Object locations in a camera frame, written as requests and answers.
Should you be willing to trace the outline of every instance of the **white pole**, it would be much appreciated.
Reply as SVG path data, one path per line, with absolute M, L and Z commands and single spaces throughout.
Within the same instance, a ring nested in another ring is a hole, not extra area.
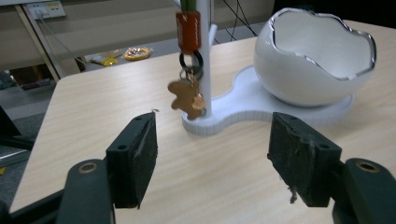
M 206 114 L 205 117 L 212 115 L 212 94 L 210 90 L 210 45 L 209 45 L 209 13 L 210 13 L 210 0 L 196 1 L 196 10 L 201 13 L 201 48 L 199 52 L 204 59 L 204 76 L 199 80 L 200 93 L 204 96 Z

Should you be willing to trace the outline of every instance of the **gingerbread man keychain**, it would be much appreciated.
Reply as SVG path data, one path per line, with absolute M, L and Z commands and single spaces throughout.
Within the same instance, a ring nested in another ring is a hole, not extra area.
M 172 108 L 186 112 L 187 119 L 205 115 L 204 96 L 199 92 L 199 82 L 194 73 L 186 72 L 186 77 L 180 76 L 180 80 L 171 82 L 168 90 L 177 96 L 171 105 Z

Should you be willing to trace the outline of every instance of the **key ring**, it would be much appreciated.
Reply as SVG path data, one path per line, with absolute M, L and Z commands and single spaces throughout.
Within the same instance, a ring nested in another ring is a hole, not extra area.
M 198 50 L 194 51 L 194 55 L 198 60 L 198 66 L 187 66 L 184 62 L 184 54 L 180 53 L 178 60 L 180 61 L 180 65 L 182 69 L 186 72 L 193 73 L 197 80 L 200 80 L 204 75 L 204 59 L 202 58 L 201 53 Z

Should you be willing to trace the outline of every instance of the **power outlet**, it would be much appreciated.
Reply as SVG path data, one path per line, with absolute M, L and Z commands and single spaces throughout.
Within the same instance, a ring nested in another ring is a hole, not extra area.
M 47 11 L 46 5 L 44 3 L 39 2 L 39 3 L 29 3 L 26 4 L 27 8 L 29 8 L 30 13 L 33 16 L 33 19 L 39 20 L 40 15 L 42 15 L 42 18 L 49 18 L 50 14 Z
M 44 5 L 46 6 L 51 18 L 63 17 L 66 15 L 66 13 L 64 13 L 64 8 L 62 7 L 61 1 L 45 2 Z
M 63 17 L 66 15 L 61 1 L 29 3 L 26 6 L 35 20 L 40 20 L 40 15 L 42 15 L 42 19 Z

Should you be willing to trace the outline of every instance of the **white stand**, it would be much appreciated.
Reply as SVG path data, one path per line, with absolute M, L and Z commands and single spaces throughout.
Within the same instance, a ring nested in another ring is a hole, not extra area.
M 339 121 L 349 112 L 354 100 L 353 95 L 333 105 L 320 107 L 296 107 L 282 103 L 260 83 L 253 66 L 241 70 L 235 76 L 230 91 L 212 99 L 208 38 L 209 3 L 210 0 L 197 1 L 197 11 L 201 13 L 202 47 L 200 53 L 204 59 L 204 76 L 200 80 L 200 92 L 205 99 L 206 115 L 195 120 L 188 120 L 187 114 L 183 112 L 183 126 L 188 132 L 212 135 L 243 120 L 271 121 L 273 112 L 293 115 L 312 126 L 324 126 Z

